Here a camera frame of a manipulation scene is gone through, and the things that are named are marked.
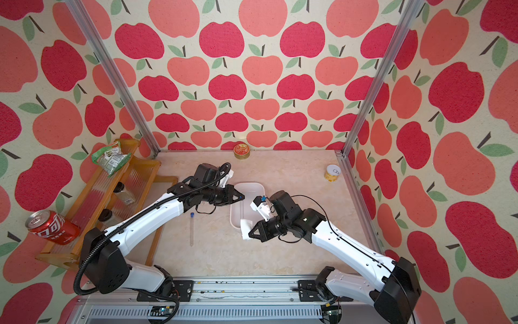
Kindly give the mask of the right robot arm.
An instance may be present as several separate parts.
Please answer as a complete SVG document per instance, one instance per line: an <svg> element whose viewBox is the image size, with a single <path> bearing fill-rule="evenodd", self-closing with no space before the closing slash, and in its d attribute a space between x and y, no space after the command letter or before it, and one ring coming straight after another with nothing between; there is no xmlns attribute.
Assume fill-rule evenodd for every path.
<svg viewBox="0 0 518 324"><path fill-rule="evenodd" d="M389 323L415 321L414 310L422 294L414 265L407 259L398 261L365 247L352 239L324 215L314 209L283 209L267 203L251 203L260 213L248 236L266 242L291 232L295 237L323 248L357 271L357 275L341 273L325 267L318 275L314 292L325 302L338 302L341 297L373 306Z"/></svg>

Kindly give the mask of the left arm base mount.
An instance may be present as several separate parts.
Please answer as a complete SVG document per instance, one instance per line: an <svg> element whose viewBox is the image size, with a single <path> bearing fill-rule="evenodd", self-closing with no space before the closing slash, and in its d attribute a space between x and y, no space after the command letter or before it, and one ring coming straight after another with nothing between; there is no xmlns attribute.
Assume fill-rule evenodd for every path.
<svg viewBox="0 0 518 324"><path fill-rule="evenodd" d="M153 294L158 296L167 296L174 298L179 302L190 302L192 296L194 282L192 280L170 280L166 281ZM149 292L139 292L137 295L138 302L158 302L159 299L151 296Z"/></svg>

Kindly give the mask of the white rectangular tray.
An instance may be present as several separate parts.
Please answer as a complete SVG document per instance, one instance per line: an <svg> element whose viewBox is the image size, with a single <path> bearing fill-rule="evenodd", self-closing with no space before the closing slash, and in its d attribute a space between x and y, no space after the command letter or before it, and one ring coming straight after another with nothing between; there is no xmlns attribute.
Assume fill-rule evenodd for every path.
<svg viewBox="0 0 518 324"><path fill-rule="evenodd" d="M257 196L264 196L265 189L264 186L258 182L242 182L235 185L235 188L238 189L242 194L245 195L245 219L252 220L254 223L257 223L260 220L263 220L263 217L259 212L253 211L251 208L252 201ZM240 205L241 202L234 203L231 205L229 221L230 224L237 230L240 229Z"/></svg>

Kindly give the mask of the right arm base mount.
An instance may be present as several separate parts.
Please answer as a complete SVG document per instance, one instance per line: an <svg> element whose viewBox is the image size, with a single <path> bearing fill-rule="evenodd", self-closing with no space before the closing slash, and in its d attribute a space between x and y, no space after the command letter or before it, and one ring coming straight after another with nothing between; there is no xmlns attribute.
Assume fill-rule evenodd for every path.
<svg viewBox="0 0 518 324"><path fill-rule="evenodd" d="M337 297L323 284L316 280L298 280L297 286L291 289L296 292L301 302L323 302L334 304L338 302L353 302L352 298Z"/></svg>

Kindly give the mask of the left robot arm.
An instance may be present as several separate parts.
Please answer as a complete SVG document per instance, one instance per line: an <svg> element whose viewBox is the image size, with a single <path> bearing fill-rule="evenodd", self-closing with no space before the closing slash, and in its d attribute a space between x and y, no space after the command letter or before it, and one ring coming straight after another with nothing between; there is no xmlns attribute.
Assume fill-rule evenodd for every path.
<svg viewBox="0 0 518 324"><path fill-rule="evenodd" d="M107 229L94 228L84 237L73 289L78 296L129 289L162 301L176 301L173 279L159 266L132 263L126 256L168 221L201 202L214 207L232 205L244 195L229 184L229 162L220 167L200 164L194 175L170 187L157 201Z"/></svg>

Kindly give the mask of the white wipe cloth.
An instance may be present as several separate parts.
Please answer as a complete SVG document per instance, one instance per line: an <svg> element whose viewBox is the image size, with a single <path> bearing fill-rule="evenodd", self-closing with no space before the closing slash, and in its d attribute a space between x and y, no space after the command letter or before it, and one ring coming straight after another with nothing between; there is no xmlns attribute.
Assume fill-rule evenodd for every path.
<svg viewBox="0 0 518 324"><path fill-rule="evenodd" d="M249 233L252 231L255 223L252 220L240 220L241 237L243 240L252 240Z"/></svg>

